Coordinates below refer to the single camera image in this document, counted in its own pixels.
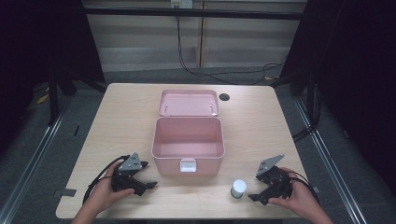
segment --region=person's left hand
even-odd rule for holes
[[[106,210],[114,202],[119,199],[125,198],[128,195],[134,193],[134,189],[124,189],[118,192],[114,192],[111,188],[111,176],[113,176],[114,169],[120,164],[120,161],[115,162],[111,165],[104,178],[102,178],[93,189],[90,197],[84,203],[84,205],[89,206],[97,214]]]

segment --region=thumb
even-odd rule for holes
[[[284,199],[280,199],[280,198],[270,198],[268,200],[268,203],[274,204],[274,205],[278,205],[281,207],[285,207],[285,208],[289,208],[289,204],[288,201],[284,200]]]
[[[118,200],[118,199],[121,199],[121,198],[125,198],[126,196],[131,195],[133,193],[134,193],[134,189],[123,189],[123,190],[120,190],[118,192],[115,192],[114,193],[114,198],[116,200]]]

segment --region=pink storage box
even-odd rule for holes
[[[224,156],[217,94],[163,91],[152,156],[162,175],[215,175]]]

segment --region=light wood surface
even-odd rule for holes
[[[155,122],[164,90],[213,90],[227,93],[219,100],[225,155],[216,176],[162,176],[151,155]],[[158,181],[142,196],[132,195],[114,204],[98,217],[120,219],[195,218],[289,218],[291,211],[254,203],[248,197],[266,185],[255,179],[260,161],[281,153],[277,166],[305,175],[288,125],[270,87],[111,84],[98,109],[78,161],[67,184],[75,197],[62,197],[56,215],[73,218],[93,179],[121,155],[137,152],[149,167],[134,177],[142,182]],[[247,191],[240,199],[230,194],[233,182],[242,179]]]

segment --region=person's right hand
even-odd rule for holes
[[[288,168],[281,169],[286,172],[292,172],[292,170]],[[289,176],[298,178],[297,175],[293,173],[289,173]],[[271,198],[268,200],[268,203],[288,208],[296,215],[306,218],[313,223],[332,223],[330,218],[315,200],[311,191],[303,183],[291,181],[291,184],[293,191],[288,199]]]

